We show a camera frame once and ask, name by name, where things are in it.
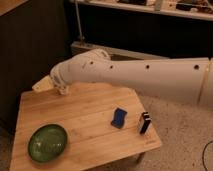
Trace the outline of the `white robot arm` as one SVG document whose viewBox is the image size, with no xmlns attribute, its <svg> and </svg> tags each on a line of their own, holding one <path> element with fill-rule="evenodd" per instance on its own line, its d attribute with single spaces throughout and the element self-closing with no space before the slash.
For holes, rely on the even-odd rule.
<svg viewBox="0 0 213 171">
<path fill-rule="evenodd" d="M 77 54 L 56 64 L 32 86 L 66 94 L 75 82 L 109 83 L 213 109 L 213 59 L 113 60 L 103 49 Z"/>
</svg>

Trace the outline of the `beige arm end piece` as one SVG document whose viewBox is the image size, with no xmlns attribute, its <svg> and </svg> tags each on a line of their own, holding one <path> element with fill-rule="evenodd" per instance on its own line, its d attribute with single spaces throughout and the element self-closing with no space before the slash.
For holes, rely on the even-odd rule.
<svg viewBox="0 0 213 171">
<path fill-rule="evenodd" d="M 35 92 L 48 91 L 54 88 L 53 82 L 49 75 L 43 77 L 40 81 L 32 86 Z"/>
</svg>

